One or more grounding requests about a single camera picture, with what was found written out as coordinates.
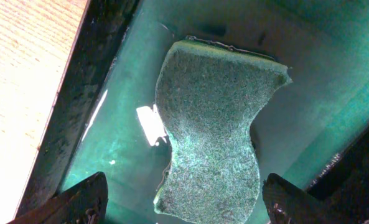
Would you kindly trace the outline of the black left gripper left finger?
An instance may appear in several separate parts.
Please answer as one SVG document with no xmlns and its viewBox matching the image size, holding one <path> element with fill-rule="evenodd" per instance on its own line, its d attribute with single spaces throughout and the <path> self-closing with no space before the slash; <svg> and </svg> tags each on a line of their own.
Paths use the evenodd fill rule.
<svg viewBox="0 0 369 224">
<path fill-rule="evenodd" d="M 105 220 L 108 183 L 96 172 L 9 224 L 100 224 Z"/>
</svg>

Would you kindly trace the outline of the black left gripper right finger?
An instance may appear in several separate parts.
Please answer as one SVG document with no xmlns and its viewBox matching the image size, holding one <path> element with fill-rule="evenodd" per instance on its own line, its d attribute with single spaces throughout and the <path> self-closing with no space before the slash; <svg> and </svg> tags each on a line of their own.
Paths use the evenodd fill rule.
<svg viewBox="0 0 369 224">
<path fill-rule="evenodd" d="M 271 223 L 369 223 L 360 189 L 350 176 L 325 175 L 307 190 L 271 173 L 263 183 L 263 201 Z"/>
</svg>

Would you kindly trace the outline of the green scrub sponge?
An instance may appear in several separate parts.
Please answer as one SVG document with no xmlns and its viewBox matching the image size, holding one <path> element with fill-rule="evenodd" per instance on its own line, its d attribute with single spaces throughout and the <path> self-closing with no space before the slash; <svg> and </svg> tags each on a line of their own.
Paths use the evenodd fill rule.
<svg viewBox="0 0 369 224">
<path fill-rule="evenodd" d="M 172 147 L 155 212 L 191 223 L 246 222 L 261 183 L 250 126 L 290 82 L 287 66 L 272 60 L 175 42 L 155 91 Z"/>
</svg>

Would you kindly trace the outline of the black rectangular water tray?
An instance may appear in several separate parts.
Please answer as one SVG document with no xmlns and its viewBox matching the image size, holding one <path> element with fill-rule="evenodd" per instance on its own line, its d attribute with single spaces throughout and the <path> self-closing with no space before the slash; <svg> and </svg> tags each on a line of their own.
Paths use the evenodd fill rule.
<svg viewBox="0 0 369 224">
<path fill-rule="evenodd" d="M 103 172 L 103 223 L 191 223 L 154 210 L 172 154 L 156 84 L 181 40 L 287 66 L 250 126 L 261 183 L 244 223 L 270 222 L 269 174 L 307 190 L 367 159 L 349 147 L 369 135 L 369 0 L 90 1 L 17 217 Z"/>
</svg>

